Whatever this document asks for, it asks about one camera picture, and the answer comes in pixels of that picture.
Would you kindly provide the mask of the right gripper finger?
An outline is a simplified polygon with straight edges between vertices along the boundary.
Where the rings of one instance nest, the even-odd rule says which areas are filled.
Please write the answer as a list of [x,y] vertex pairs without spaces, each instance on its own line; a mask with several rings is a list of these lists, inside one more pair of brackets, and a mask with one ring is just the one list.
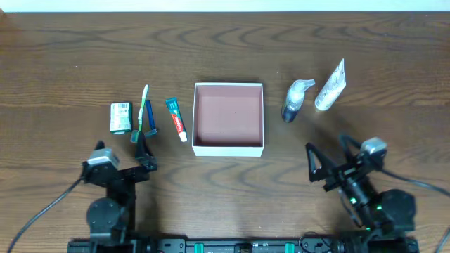
[[329,157],[323,154],[315,145],[307,143],[305,145],[308,158],[310,176],[330,176],[337,167]]
[[361,143],[356,141],[354,138],[347,134],[341,134],[340,137],[340,145],[342,146],[344,153],[346,155],[351,155],[352,151],[350,150],[350,147],[354,147],[357,150],[361,149]]

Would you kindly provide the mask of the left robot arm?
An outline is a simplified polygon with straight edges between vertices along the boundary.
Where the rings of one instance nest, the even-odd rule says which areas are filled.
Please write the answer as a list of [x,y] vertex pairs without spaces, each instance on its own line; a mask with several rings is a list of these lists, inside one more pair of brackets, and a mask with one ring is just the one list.
[[114,249],[135,252],[141,245],[147,247],[146,239],[137,236],[134,230],[135,185],[147,181],[158,164],[141,132],[137,136],[135,160],[138,166],[119,169],[120,161],[113,150],[99,141],[90,158],[82,163],[82,180],[106,190],[106,196],[92,202],[86,212],[90,252]]

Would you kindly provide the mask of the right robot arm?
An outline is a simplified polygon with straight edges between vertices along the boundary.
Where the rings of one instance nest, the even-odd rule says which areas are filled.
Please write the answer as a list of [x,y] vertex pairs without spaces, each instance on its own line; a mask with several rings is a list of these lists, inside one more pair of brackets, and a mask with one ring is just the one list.
[[336,164],[315,145],[305,145],[311,182],[324,181],[326,192],[339,190],[358,227],[364,227],[371,238],[413,231],[416,201],[411,194],[399,190],[378,192],[368,175],[381,172],[387,154],[387,144],[373,137],[362,143],[348,135],[340,136],[345,163]]

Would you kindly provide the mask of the clear pump soap bottle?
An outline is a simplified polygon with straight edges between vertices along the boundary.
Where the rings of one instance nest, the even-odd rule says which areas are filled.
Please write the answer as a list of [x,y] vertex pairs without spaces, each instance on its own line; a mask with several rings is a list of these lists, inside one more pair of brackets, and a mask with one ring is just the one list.
[[314,79],[298,79],[292,83],[282,107],[284,122],[291,123],[294,120],[302,107],[306,90],[313,85],[315,85]]

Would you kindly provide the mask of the white patterned cream tube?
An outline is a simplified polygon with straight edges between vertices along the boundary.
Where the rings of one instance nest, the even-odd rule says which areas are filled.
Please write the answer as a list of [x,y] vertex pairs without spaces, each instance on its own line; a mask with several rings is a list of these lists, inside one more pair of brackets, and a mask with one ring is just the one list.
[[345,59],[343,58],[319,92],[314,105],[319,111],[330,109],[346,87]]

